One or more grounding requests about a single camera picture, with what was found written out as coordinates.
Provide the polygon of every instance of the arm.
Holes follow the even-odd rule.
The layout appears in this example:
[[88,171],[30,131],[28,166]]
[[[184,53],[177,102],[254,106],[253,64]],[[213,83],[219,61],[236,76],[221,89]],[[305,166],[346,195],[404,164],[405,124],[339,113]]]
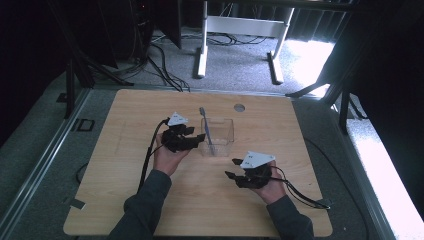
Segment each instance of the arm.
[[[272,177],[280,178],[275,161],[269,163]],[[261,189],[251,189],[267,204],[268,213],[282,239],[314,239],[312,221],[297,211],[287,196],[283,183],[269,181]]]
[[[160,145],[161,135],[156,137]],[[108,239],[152,239],[159,222],[162,206],[171,188],[170,176],[189,151],[173,153],[160,147],[154,154],[153,169],[139,193],[124,204],[124,216],[109,234]]]

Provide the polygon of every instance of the hand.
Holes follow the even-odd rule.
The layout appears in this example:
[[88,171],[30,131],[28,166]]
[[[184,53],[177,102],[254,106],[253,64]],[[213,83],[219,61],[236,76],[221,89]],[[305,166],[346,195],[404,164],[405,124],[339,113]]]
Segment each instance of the hand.
[[[271,161],[268,163],[271,166],[271,177],[282,179],[281,175],[277,172],[277,168],[275,168],[275,161]],[[284,184],[279,181],[270,180],[267,185],[263,186],[260,189],[250,189],[254,191],[266,204],[271,204],[276,202],[278,199],[284,197],[286,195],[286,190],[284,189]]]
[[[162,134],[156,135],[156,146],[162,145],[161,139]],[[190,150],[185,150],[174,153],[165,146],[161,146],[154,153],[155,160],[153,163],[153,169],[159,170],[168,176],[171,176],[175,170],[177,170],[178,164],[180,164],[181,160],[183,160],[183,158],[187,156],[189,152]]]

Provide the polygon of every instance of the transparent box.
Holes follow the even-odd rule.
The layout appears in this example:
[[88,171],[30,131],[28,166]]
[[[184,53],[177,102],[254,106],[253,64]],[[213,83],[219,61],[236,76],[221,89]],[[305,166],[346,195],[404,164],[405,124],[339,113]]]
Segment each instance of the transparent box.
[[[209,128],[211,142],[209,142],[209,138],[206,135],[205,141],[199,144],[202,155],[208,157],[227,157],[230,155],[234,142],[233,120],[227,118],[206,118],[206,122]],[[205,126],[205,119],[202,118],[202,133],[206,133]]]

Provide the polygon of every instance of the gray sleeve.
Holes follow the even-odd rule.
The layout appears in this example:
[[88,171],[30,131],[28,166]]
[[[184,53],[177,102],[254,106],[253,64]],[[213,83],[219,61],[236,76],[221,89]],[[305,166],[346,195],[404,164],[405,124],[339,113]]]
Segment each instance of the gray sleeve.
[[266,208],[281,239],[314,239],[311,219],[300,214],[287,195]]
[[171,185],[168,175],[153,169],[140,192],[125,201],[124,216],[108,239],[152,239]]

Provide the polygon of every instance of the wooden tabletop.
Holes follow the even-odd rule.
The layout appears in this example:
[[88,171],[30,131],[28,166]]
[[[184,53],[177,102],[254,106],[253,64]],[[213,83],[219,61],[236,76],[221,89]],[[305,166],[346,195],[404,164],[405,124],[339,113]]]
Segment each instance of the wooden tabletop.
[[[242,104],[245,111],[235,111]],[[64,225],[69,235],[108,235],[123,215],[123,204],[135,194],[154,130],[175,111],[200,133],[204,107],[211,118],[234,121],[234,144],[228,157],[204,157],[193,149],[172,175],[157,236],[278,236],[265,203],[240,189],[225,171],[243,175],[232,158],[247,151],[276,156],[277,166],[304,195],[322,195],[290,99],[284,97],[120,90],[94,149],[76,199]],[[159,132],[167,129],[164,126]],[[150,172],[153,159],[149,164]],[[316,236],[332,233],[326,210],[310,208],[290,196],[312,219]]]

